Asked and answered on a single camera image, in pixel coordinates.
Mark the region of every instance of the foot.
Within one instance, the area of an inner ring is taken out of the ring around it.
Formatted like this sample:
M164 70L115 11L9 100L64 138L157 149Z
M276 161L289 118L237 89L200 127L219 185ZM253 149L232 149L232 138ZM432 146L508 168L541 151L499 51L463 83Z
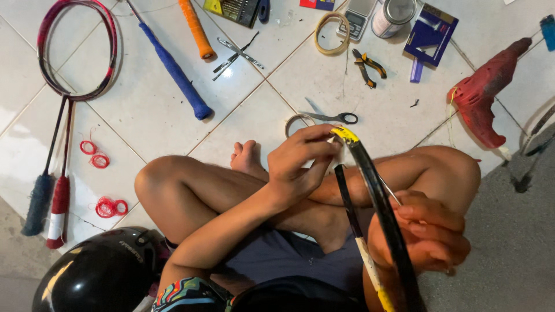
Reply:
M249 140L245 144L237 142L233 147L235 151L231 154L229 163L231 169L268 182L268 172L260 164L260 151L256 148L256 141Z

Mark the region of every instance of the orange grip tape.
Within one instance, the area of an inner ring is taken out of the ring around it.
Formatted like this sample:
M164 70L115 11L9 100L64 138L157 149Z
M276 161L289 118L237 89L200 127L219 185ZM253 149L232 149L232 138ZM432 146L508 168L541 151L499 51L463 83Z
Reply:
M185 18L187 18L189 28L191 29L193 37L196 41L196 45L199 47L200 57L202 59L211 58L216 53L206 38L203 26L200 24L199 17L196 15L195 9L193 8L190 0L179 0L179 6L181 6L181 10L183 11Z

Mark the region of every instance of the red drill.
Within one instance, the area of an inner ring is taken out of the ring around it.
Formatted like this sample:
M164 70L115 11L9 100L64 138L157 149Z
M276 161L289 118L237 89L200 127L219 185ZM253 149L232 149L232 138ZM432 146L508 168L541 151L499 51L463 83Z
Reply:
M457 83L447 93L447 100L457 104L462 118L472 133L488 148L498 148L507 140L492 127L494 115L491 104L495 95L513 80L517 58L532 44L531 38L513 42L482 65L472 76Z

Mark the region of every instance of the person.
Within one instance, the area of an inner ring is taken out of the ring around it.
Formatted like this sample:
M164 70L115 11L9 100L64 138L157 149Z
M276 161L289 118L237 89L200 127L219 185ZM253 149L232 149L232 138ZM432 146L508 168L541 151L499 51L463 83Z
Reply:
M253 140L235 143L231 170L165 156L139 172L135 191L140 202L166 242L177 247L162 273L154 312L231 306L246 311L257 304L266 311L308 311L307 306L355 311L352 303L382 311L336 178L324 177L341 148L325 141L333 127L298 130L268 155L268 172ZM302 168L312 159L310 169ZM447 272L461 264L470 252L464 215L481 179L476 161L452 148L430 146L374 163L402 203L390 199L415 271ZM353 203L368 208L359 209L359 218L381 281L395 304L401 304L368 191L356 168L346 169L345 176ZM367 226L362 225L365 213ZM238 301L245 303L243 309Z

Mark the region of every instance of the blue shorts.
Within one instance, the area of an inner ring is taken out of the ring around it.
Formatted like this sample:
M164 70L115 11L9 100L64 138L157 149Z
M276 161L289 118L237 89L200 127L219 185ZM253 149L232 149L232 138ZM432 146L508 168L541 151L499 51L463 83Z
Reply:
M238 295L271 279L301 275L362 298L362 258L351 229L348 231L340 249L324 254L318 244L292 232L260 227L214 268L210 278Z

